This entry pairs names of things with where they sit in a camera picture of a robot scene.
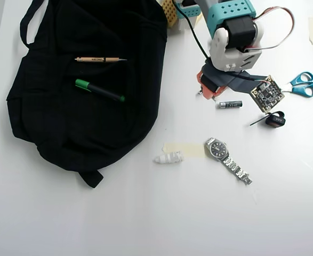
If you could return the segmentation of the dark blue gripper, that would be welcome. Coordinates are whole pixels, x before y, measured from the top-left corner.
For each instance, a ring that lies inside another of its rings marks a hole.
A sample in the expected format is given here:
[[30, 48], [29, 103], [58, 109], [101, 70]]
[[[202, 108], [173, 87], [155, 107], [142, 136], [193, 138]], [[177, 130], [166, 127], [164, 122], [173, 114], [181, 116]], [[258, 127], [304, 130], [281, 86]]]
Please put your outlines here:
[[200, 84], [198, 94], [202, 94], [207, 100], [215, 99], [229, 87], [235, 92], [249, 94], [265, 80], [265, 76], [251, 75], [247, 71], [224, 72], [216, 69], [211, 63], [202, 66], [202, 71], [197, 74]]

